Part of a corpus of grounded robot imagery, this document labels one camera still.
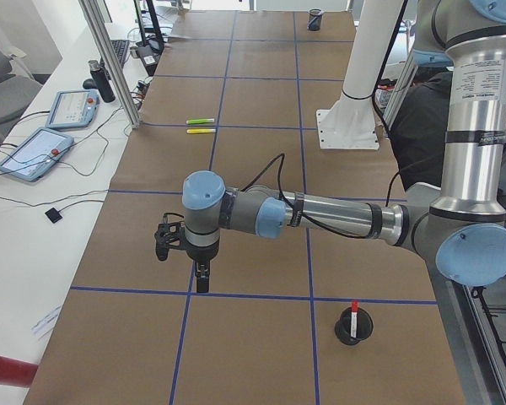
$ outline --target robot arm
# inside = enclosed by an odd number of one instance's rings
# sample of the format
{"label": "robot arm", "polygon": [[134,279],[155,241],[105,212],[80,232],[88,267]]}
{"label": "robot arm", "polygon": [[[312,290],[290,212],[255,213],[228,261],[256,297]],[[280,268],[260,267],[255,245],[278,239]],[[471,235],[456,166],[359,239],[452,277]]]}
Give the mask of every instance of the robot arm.
{"label": "robot arm", "polygon": [[505,212],[496,196],[506,143],[506,0],[420,0],[415,49],[431,63],[445,51],[454,63],[442,186],[429,207],[380,208],[261,186],[241,192],[202,171],[184,182],[184,220],[164,217],[156,232],[159,259],[185,250],[197,292],[207,292],[220,228],[276,238],[288,224],[386,240],[461,284],[505,275]]}

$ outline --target red cup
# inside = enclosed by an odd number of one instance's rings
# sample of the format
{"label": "red cup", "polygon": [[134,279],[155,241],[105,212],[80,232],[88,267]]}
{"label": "red cup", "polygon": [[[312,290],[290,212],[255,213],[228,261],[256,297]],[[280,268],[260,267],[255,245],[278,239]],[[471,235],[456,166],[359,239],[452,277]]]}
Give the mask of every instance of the red cup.
{"label": "red cup", "polygon": [[0,356],[0,384],[28,387],[34,380],[37,364]]}

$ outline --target black bottle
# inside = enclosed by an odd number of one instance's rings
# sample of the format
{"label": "black bottle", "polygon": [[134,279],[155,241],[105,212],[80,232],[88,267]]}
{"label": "black bottle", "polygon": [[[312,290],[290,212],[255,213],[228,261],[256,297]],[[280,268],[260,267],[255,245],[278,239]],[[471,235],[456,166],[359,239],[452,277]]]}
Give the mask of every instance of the black bottle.
{"label": "black bottle", "polygon": [[101,99],[105,103],[110,103],[115,100],[115,94],[109,84],[109,79],[105,75],[105,71],[100,66],[98,61],[88,61],[90,66],[90,74],[95,81],[95,85],[100,91]]}

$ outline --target blue joint cap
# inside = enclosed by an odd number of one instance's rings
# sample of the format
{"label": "blue joint cap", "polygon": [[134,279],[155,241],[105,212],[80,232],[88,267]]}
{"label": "blue joint cap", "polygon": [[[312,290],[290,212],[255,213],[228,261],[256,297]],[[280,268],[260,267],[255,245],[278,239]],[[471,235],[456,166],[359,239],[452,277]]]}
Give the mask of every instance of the blue joint cap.
{"label": "blue joint cap", "polygon": [[225,193],[223,179],[212,171],[196,171],[184,180],[182,204],[187,209],[210,208],[219,203]]}
{"label": "blue joint cap", "polygon": [[419,51],[413,49],[414,62],[424,68],[446,68],[454,66],[452,60],[443,52]]}
{"label": "blue joint cap", "polygon": [[506,24],[506,0],[469,0],[486,19]]}
{"label": "blue joint cap", "polygon": [[481,287],[506,275],[506,229],[473,224],[452,234],[440,246],[437,269],[459,284]]}
{"label": "blue joint cap", "polygon": [[285,221],[285,203],[269,197],[261,205],[256,215],[255,232],[262,238],[276,239],[281,234]]}

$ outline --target red marker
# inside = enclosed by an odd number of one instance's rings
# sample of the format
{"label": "red marker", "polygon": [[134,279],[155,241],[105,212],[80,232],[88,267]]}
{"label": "red marker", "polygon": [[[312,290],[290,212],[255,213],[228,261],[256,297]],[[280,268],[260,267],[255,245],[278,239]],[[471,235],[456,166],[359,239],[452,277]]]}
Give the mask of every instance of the red marker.
{"label": "red marker", "polygon": [[358,302],[354,300],[353,306],[351,308],[351,338],[356,337],[357,326],[358,326]]}

